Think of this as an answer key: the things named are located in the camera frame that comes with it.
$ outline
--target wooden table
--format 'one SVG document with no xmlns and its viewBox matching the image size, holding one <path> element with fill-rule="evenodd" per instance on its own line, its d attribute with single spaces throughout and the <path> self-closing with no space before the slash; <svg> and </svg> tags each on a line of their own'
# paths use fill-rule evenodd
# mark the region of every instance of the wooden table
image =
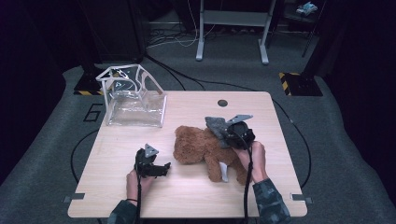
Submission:
<svg viewBox="0 0 396 224">
<path fill-rule="evenodd" d="M 228 120 L 238 114 L 253 115 L 246 123 L 253 129 L 256 140 L 266 148 L 267 173 L 282 194 L 291 216 L 306 214 L 305 203 L 290 198 L 291 193 L 302 192 L 269 93 L 168 91 L 167 94 L 162 128 L 102 124 L 76 189 L 76 193 L 84 193 L 84 198 L 71 202 L 70 217 L 108 217 L 117 203 L 125 199 L 126 175 L 134 167 L 136 151 L 146 143 L 160 151 L 155 165 L 172 164 L 168 175 L 155 180 L 142 202 L 141 217 L 243 217 L 244 186 L 236 182 L 232 169 L 228 172 L 228 183 L 213 183 L 207 177 L 204 162 L 185 165 L 173 157 L 174 131 L 178 126 L 204 129 L 205 117 Z M 228 105 L 219 106 L 219 100 L 226 100 Z M 259 215 L 251 185 L 248 215 Z"/>
</svg>

